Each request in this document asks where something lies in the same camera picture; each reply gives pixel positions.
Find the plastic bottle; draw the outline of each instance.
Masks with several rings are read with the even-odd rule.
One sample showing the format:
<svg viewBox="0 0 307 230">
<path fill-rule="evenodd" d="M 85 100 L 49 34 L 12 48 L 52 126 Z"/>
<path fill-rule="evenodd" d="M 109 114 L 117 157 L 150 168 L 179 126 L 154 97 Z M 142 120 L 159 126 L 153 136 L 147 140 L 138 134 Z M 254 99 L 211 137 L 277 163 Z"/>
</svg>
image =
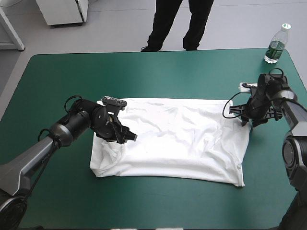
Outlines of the plastic bottle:
<svg viewBox="0 0 307 230">
<path fill-rule="evenodd" d="M 284 47 L 288 42 L 289 30 L 291 29 L 291 25 L 284 23 L 282 24 L 282 28 L 271 40 L 269 48 L 265 53 L 264 60 L 268 63 L 276 63 L 281 54 L 283 53 Z"/>
</svg>

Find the table surface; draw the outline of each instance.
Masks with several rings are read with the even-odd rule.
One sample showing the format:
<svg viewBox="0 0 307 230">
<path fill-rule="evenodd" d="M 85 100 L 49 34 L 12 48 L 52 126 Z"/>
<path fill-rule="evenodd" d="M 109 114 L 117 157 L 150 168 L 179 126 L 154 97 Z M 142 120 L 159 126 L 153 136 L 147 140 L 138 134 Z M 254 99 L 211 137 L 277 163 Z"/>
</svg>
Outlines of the table surface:
<svg viewBox="0 0 307 230">
<path fill-rule="evenodd" d="M 306 90 L 284 52 L 277 64 L 265 49 L 156 53 L 36 55 L 0 122 L 0 164 L 35 144 L 39 131 L 61 118 L 65 100 L 198 98 L 226 100 L 241 81 L 280 67 L 299 102 Z M 234 104 L 243 104 L 248 94 Z M 167 177 L 96 178 L 89 168 L 93 132 L 54 154 L 29 199 L 21 227 L 264 229 L 278 225 L 295 191 L 289 185 L 282 143 L 284 119 L 255 128 L 243 161 L 246 186 Z"/>
</svg>

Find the black cable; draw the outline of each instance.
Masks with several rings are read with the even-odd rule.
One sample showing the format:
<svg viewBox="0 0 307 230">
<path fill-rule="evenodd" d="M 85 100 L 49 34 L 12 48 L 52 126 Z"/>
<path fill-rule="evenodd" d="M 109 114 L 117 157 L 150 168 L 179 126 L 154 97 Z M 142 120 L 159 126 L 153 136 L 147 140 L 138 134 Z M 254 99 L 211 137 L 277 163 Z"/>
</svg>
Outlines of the black cable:
<svg viewBox="0 0 307 230">
<path fill-rule="evenodd" d="M 237 118 L 237 117 L 239 117 L 239 116 L 242 115 L 242 114 L 239 114 L 239 115 L 237 115 L 237 116 L 232 116 L 232 117 L 227 117 L 227 116 L 224 115 L 224 111 L 225 111 L 225 108 L 226 108 L 227 104 L 228 104 L 234 97 L 236 97 L 237 95 L 239 95 L 240 93 L 242 93 L 242 92 L 238 92 L 238 93 L 236 93 L 235 95 L 233 95 L 233 96 L 226 102 L 226 104 L 224 105 L 224 108 L 223 108 L 223 111 L 222 111 L 222 115 L 223 115 L 224 118 L 226 118 L 226 119 L 234 119 L 234 118 Z"/>
<path fill-rule="evenodd" d="M 270 72 L 269 72 L 269 75 L 270 75 L 272 78 L 276 78 L 275 76 L 271 75 L 271 72 L 272 72 L 272 70 L 274 70 L 274 69 L 278 69 L 278 70 L 280 70 L 280 71 L 282 72 L 282 76 L 281 76 L 280 78 L 284 77 L 283 70 L 282 70 L 281 68 L 273 68 L 273 69 L 271 69 Z"/>
<path fill-rule="evenodd" d="M 24 203 L 27 202 L 27 199 L 31 195 L 31 193 L 32 193 L 34 187 L 36 186 L 39 178 L 43 174 L 43 172 L 44 172 L 44 170 L 45 170 L 45 168 L 46 168 L 46 166 L 47 166 L 47 164 L 48 164 L 48 162 L 49 162 L 49 160 L 51 158 L 51 155 L 54 152 L 54 149 L 56 147 L 56 143 L 58 143 L 59 148 L 61 146 L 59 138 L 57 136 L 55 136 L 54 133 L 51 130 L 47 129 L 47 128 L 44 128 L 44 129 L 42 129 L 39 132 L 38 137 L 37 137 L 37 141 L 38 142 L 40 142 L 40 137 L 42 136 L 43 132 L 45 132 L 45 131 L 48 131 L 49 132 L 48 136 L 50 136 L 53 139 L 52 144 L 51 144 L 51 148 L 50 148 L 49 152 L 47 153 L 46 157 L 42 160 L 42 163 L 43 163 L 42 169 L 40 170 L 40 172 L 39 172 L 38 176 L 36 177 L 35 181 L 33 182 L 33 184 L 31 185 L 31 188 L 30 188 L 29 192 L 24 197 L 24 200 L 23 200 Z"/>
<path fill-rule="evenodd" d="M 67 114 L 69 114 L 69 111 L 68 111 L 67 108 L 66 108 L 67 102 L 69 102 L 71 99 L 74 99 L 74 98 L 80 98 L 80 99 L 82 99 L 82 97 L 79 96 L 79 95 L 74 95 L 74 96 L 71 96 L 70 98 L 68 98 L 68 99 L 66 100 L 65 104 L 64 104 L 64 109 L 65 109 L 65 111 L 67 112 Z"/>
</svg>

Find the person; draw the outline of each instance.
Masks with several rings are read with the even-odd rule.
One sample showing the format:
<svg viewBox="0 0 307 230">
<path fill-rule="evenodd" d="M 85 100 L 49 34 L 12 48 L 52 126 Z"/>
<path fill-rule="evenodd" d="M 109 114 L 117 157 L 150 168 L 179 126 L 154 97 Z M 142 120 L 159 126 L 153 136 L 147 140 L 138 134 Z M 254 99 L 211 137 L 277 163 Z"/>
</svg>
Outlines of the person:
<svg viewBox="0 0 307 230">
<path fill-rule="evenodd" d="M 183 38 L 185 50 L 197 50 L 205 31 L 207 19 L 214 0 L 189 0 L 192 13 L 189 30 Z M 153 31 L 148 38 L 148 46 L 141 52 L 159 51 L 168 35 L 182 0 L 156 0 Z"/>
</svg>

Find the crumpled fabric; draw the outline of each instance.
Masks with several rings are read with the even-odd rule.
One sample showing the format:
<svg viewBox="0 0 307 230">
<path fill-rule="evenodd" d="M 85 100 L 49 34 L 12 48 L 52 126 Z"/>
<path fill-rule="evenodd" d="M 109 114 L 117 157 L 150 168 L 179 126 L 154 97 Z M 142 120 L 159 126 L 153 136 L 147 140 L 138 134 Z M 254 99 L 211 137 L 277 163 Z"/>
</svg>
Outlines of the crumpled fabric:
<svg viewBox="0 0 307 230">
<path fill-rule="evenodd" d="M 244 186 L 242 161 L 250 124 L 225 119 L 227 101 L 200 99 L 124 99 L 122 125 L 136 142 L 107 143 L 94 134 L 90 168 L 97 177 L 169 176 Z M 225 109 L 228 114 L 229 102 Z"/>
</svg>

